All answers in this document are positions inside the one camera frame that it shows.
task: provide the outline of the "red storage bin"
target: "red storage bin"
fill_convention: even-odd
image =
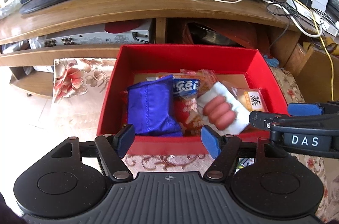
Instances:
[[[180,69],[210,69],[218,74],[241,74],[249,88],[260,88],[269,112],[287,114],[285,98],[270,68],[258,50],[184,44],[123,45],[119,51],[100,114],[97,135],[116,134],[121,129],[121,92],[133,84],[136,74],[179,73]],[[256,142],[269,132],[254,130],[239,135]],[[200,137],[136,136],[128,151],[133,155],[207,154]]]

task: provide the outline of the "wooden shelf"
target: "wooden shelf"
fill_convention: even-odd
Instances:
[[[116,58],[121,45],[91,44],[28,49],[0,54],[0,66],[49,66],[62,58]]]
[[[0,44],[80,26],[147,18],[212,18],[285,28],[288,19],[271,15],[266,3],[243,0],[218,3],[193,0],[69,0],[37,12],[14,13],[0,21]]]
[[[20,80],[12,76],[10,84],[29,94],[52,99],[53,73],[33,71]]]

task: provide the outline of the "white package with sausages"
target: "white package with sausages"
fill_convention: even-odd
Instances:
[[[224,101],[221,105],[222,101],[220,100],[218,96],[223,96]],[[211,105],[211,101],[216,101],[217,107],[222,111],[226,110],[225,108],[228,107],[231,108],[231,110],[235,113],[235,120],[229,124],[229,119],[234,119],[234,113],[233,112],[227,112],[223,116],[220,116],[218,114],[217,118],[215,117],[215,111],[212,111],[212,115],[206,116],[204,114],[208,113],[207,111],[211,111],[214,105]],[[214,129],[218,134],[221,136],[225,134],[233,134],[238,135],[240,132],[242,132],[249,124],[249,115],[250,112],[231,94],[231,92],[228,91],[228,89],[221,83],[216,82],[213,87],[206,92],[204,95],[200,96],[197,99],[198,102],[198,111],[200,115],[202,116],[204,125],[209,125],[212,129]]]

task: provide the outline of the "wooden desk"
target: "wooden desk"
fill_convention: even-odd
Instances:
[[[244,0],[236,4],[193,0],[70,0],[29,15],[16,13],[1,20],[0,44],[80,26],[146,18],[156,18],[157,43],[165,42],[166,18],[213,18],[263,24],[268,26],[272,40],[287,25],[287,18],[271,15],[266,11],[266,3],[260,0]],[[299,37],[300,32],[291,25],[287,34],[272,48],[282,65],[291,55]],[[0,55],[0,66],[53,65],[53,59],[66,57],[116,57],[118,50],[116,45],[34,49]],[[36,92],[32,91],[31,81],[29,89],[24,83],[16,85],[29,90],[29,93],[41,94],[38,81]]]

